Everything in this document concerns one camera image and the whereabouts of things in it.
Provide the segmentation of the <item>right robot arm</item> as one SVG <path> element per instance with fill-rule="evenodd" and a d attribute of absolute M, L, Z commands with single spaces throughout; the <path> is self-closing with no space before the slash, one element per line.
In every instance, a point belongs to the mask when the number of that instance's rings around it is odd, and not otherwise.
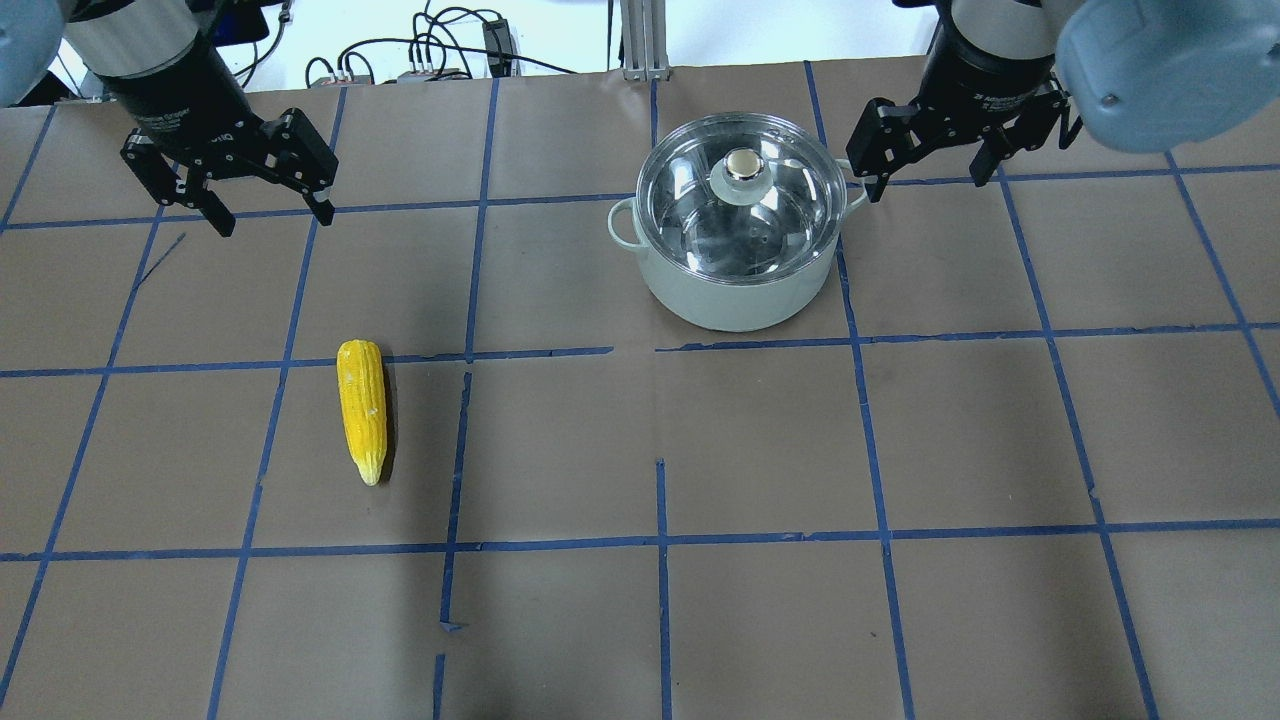
<path fill-rule="evenodd" d="M 920 88 L 874 97 L 846 143 L 872 202 L 941 149 L 975 145 L 975 186 L 1087 132 L 1119 152 L 1217 137 L 1277 96 L 1275 1 L 937 1 Z"/>

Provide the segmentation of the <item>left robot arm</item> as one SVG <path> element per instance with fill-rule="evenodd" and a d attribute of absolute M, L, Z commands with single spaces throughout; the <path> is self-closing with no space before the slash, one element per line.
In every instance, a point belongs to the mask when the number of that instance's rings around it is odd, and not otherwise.
<path fill-rule="evenodd" d="M 4 105 L 40 82 L 63 42 L 134 120 L 120 155 L 155 202 L 196 210 L 227 237 L 236 217 L 210 183 L 256 177 L 332 224 L 329 142 L 298 108 L 259 117 L 186 3 L 5 1 Z"/>

